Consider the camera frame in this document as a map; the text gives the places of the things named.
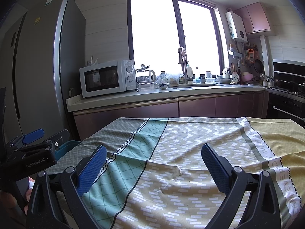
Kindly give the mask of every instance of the refrigerator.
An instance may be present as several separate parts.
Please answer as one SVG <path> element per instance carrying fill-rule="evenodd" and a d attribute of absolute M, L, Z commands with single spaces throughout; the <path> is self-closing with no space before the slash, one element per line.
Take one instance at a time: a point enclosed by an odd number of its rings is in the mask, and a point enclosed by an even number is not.
<path fill-rule="evenodd" d="M 78 139 L 66 99 L 81 94 L 86 20 L 74 0 L 42 0 L 5 34 L 0 88 L 6 87 L 6 141 L 42 128 Z"/>

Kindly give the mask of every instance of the microwave door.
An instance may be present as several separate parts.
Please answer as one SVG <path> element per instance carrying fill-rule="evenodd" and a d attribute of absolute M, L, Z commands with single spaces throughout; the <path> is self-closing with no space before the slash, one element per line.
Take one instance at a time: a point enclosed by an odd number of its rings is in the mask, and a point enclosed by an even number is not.
<path fill-rule="evenodd" d="M 111 61 L 84 72 L 84 97 L 126 91 L 125 75 L 120 61 Z"/>

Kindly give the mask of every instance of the kitchen sink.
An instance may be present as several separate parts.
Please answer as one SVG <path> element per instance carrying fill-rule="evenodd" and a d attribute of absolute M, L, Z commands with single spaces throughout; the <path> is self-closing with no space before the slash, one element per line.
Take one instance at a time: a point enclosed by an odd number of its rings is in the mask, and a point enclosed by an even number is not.
<path fill-rule="evenodd" d="M 212 87 L 212 86 L 221 86 L 221 85 L 217 85 L 217 84 L 179 84 L 179 85 L 170 85 L 169 88 L 183 89 L 183 88 Z"/>

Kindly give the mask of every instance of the countertop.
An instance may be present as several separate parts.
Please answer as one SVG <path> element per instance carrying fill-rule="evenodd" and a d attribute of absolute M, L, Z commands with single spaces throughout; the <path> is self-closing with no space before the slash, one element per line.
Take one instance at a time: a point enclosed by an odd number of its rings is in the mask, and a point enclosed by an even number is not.
<path fill-rule="evenodd" d="M 115 93 L 111 95 L 101 95 L 90 98 L 83 98 L 82 95 L 77 95 L 66 100 L 69 112 L 75 112 L 98 107 L 111 105 L 120 105 L 126 103 L 146 102 L 153 100 L 172 99 L 185 96 L 208 95 L 229 92 L 247 92 L 247 91 L 264 91 L 265 87 L 254 85 L 226 85 L 211 87 L 194 87 L 173 89 L 139 89 L 137 91 L 127 91 Z"/>

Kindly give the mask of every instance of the cup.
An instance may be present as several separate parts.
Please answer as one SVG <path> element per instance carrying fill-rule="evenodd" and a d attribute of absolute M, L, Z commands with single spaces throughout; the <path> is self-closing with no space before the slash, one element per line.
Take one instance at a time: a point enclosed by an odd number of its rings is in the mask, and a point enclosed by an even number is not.
<path fill-rule="evenodd" d="M 205 75 L 206 75 L 206 78 L 211 78 L 212 77 L 212 72 L 211 71 L 206 71 Z"/>

